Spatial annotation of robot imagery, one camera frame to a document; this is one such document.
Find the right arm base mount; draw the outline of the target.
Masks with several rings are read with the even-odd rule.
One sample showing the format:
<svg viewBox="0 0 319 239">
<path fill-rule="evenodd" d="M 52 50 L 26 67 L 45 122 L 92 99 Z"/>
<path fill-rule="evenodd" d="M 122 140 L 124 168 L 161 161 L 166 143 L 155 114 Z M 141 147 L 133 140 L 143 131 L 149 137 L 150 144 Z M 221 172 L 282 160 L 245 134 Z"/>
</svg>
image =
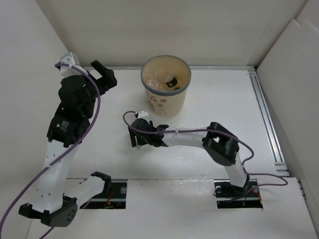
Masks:
<svg viewBox="0 0 319 239">
<path fill-rule="evenodd" d="M 257 180 L 252 179 L 248 183 L 248 188 L 243 192 L 232 187 L 229 180 L 214 180 L 214 193 L 218 209 L 248 209 L 263 208 L 263 202 L 257 186 Z"/>
</svg>

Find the clear bottle white cap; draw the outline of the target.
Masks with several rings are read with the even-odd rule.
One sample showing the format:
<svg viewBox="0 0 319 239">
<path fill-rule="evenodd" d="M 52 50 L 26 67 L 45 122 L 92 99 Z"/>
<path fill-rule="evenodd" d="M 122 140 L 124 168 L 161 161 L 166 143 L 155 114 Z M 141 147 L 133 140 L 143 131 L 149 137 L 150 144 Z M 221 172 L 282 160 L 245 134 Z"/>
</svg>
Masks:
<svg viewBox="0 0 319 239">
<path fill-rule="evenodd" d="M 145 73 L 145 80 L 157 80 L 159 78 L 159 74 L 156 71 L 148 71 Z"/>
<path fill-rule="evenodd" d="M 147 86 L 153 90 L 160 90 L 160 83 L 156 79 L 147 80 Z"/>
</svg>

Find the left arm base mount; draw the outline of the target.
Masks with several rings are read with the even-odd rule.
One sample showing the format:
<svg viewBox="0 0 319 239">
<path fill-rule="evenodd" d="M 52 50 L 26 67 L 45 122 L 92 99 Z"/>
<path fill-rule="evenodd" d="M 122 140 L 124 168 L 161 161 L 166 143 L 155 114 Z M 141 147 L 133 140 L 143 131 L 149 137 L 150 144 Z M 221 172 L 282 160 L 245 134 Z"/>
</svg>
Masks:
<svg viewBox="0 0 319 239">
<path fill-rule="evenodd" d="M 97 176 L 104 181 L 104 188 L 100 194 L 81 205 L 80 209 L 125 209 L 127 195 L 127 180 L 112 179 L 111 176 L 94 172 L 91 176 Z"/>
</svg>

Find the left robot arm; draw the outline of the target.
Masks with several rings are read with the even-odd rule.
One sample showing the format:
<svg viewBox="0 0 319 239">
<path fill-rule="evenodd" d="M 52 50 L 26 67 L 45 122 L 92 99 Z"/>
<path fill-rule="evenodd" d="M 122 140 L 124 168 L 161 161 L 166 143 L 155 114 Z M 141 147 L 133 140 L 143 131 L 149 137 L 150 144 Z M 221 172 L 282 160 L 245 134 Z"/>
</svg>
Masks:
<svg viewBox="0 0 319 239">
<path fill-rule="evenodd" d="M 51 228 L 69 226 L 82 205 L 97 195 L 108 197 L 112 191 L 111 177 L 94 172 L 73 190 L 64 192 L 75 153 L 97 119 L 101 96 L 117 85 L 111 69 L 97 60 L 91 66 L 100 74 L 98 79 L 80 66 L 57 63 L 64 77 L 58 91 L 60 104 L 46 136 L 45 172 L 39 177 L 35 196 L 18 212 Z"/>
</svg>

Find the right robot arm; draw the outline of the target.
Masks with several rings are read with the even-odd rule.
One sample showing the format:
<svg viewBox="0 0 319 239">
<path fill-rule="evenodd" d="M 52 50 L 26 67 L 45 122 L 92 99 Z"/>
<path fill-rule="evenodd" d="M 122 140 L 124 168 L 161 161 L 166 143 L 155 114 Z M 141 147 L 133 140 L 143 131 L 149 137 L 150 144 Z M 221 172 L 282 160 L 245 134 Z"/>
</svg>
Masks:
<svg viewBox="0 0 319 239">
<path fill-rule="evenodd" d="M 189 146 L 205 150 L 212 160 L 223 166 L 235 197 L 247 193 L 250 176 L 243 169 L 239 154 L 238 138 L 217 122 L 206 128 L 173 129 L 167 124 L 157 127 L 153 122 L 136 119 L 128 126 L 133 147 L 152 145 L 154 147 Z"/>
</svg>

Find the small bottle with black cap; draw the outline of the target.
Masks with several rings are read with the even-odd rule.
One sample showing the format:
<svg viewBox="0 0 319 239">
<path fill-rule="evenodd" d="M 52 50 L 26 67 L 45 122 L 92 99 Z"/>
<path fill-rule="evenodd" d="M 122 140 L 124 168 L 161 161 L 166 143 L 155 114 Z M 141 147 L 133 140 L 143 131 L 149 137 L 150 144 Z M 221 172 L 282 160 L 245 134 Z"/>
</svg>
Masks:
<svg viewBox="0 0 319 239">
<path fill-rule="evenodd" d="M 174 89 L 177 87 L 178 85 L 178 80 L 177 78 L 171 74 L 168 73 L 164 76 L 163 79 L 164 85 L 165 87 L 169 90 L 169 91 L 174 91 Z"/>
</svg>

